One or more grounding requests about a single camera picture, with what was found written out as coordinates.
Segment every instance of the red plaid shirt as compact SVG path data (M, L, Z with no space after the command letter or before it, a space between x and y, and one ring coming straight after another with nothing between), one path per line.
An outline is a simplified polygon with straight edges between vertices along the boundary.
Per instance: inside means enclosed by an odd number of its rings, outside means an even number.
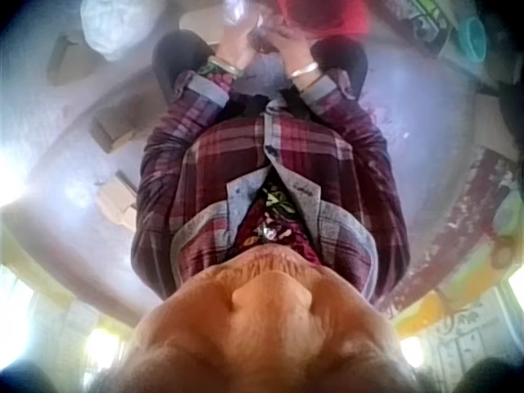
M275 168L326 266L376 301L409 263L386 140L334 71L302 93L322 124L278 100L256 119L215 123L229 96L188 71L150 136L138 190L132 262L163 299L226 260L238 227Z

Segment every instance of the dark pants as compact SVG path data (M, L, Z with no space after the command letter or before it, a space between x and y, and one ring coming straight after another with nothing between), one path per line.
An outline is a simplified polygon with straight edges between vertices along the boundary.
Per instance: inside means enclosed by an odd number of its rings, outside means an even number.
M192 31L174 31L164 36L153 53L153 71L165 100L170 100L174 81L181 72L198 70L213 54L213 49ZM358 99L368 73L368 58L359 43L341 35L329 37L318 41L311 48L311 54L322 71L345 70Z

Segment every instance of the white bag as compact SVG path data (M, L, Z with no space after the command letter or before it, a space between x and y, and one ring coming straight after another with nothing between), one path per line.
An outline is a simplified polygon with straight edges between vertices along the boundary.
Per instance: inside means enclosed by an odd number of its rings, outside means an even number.
M155 27L165 0L83 0L85 40L108 61L121 58Z

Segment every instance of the blue object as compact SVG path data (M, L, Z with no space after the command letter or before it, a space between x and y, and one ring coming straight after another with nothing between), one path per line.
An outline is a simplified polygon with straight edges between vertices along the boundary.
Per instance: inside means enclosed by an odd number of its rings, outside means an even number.
M482 63L487 54L487 37L484 25L476 16L471 16L460 23L458 40L464 55L474 62Z

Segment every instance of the silver bracelet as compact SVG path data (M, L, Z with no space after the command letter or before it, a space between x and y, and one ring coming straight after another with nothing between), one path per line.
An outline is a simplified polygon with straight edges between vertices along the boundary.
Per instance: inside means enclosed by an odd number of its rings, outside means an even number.
M303 74L308 74L309 72L315 71L318 69L318 63L316 61L312 62L311 64L308 64L306 67L301 68L293 73L291 73L291 78L296 78L297 76L301 76Z
M235 75L235 76L242 76L242 71L240 71L237 67L235 67L233 64L231 64L228 61L225 61L224 59L221 59L217 56L210 56L208 59L209 63L213 63L216 66L220 67L222 70L227 71L229 74Z

